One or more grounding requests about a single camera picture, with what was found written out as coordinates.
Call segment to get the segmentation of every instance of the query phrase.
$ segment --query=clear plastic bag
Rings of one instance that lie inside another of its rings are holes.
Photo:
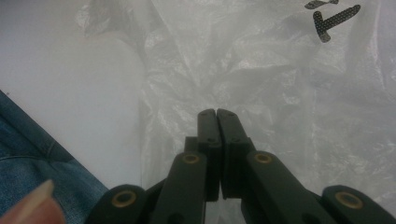
[[[167,176],[185,136],[196,135],[200,111],[225,108],[257,149],[275,153],[307,189],[350,186],[396,215],[392,0],[101,2],[78,14],[86,34],[117,21],[146,64],[144,188]],[[122,13],[87,19],[110,5]],[[358,12],[340,15],[351,18],[327,31],[330,39],[317,30],[316,11],[326,21],[356,5]],[[242,220],[237,200],[207,206],[207,223]]]

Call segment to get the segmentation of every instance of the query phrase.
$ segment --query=clamp jaw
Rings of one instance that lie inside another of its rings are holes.
[[[186,137],[168,177],[150,189],[122,185],[108,191],[87,224],[203,224],[205,203],[242,199],[247,224],[396,224],[363,193],[345,186],[305,189],[274,155],[258,151],[235,113],[198,114],[198,136]]]

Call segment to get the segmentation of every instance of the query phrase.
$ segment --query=crumpled plastic sheet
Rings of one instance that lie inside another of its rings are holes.
[[[307,189],[350,186],[396,216],[396,4],[308,3],[91,0],[78,13],[86,35],[121,30],[145,62],[144,188],[167,176],[200,111],[225,108]],[[322,43],[314,12],[355,5]],[[209,203],[206,223],[244,223],[240,202]]]

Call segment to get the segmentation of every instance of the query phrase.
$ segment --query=fingernail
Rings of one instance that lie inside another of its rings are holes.
[[[23,204],[15,223],[20,223],[32,215],[33,211],[40,206],[46,199],[50,198],[53,192],[52,180],[47,180],[30,194],[26,196],[26,203]]]

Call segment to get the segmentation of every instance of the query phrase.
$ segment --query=blue denim fabric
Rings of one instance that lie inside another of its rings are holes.
[[[0,216],[44,181],[66,223],[83,223],[107,191],[47,132],[0,91]]]

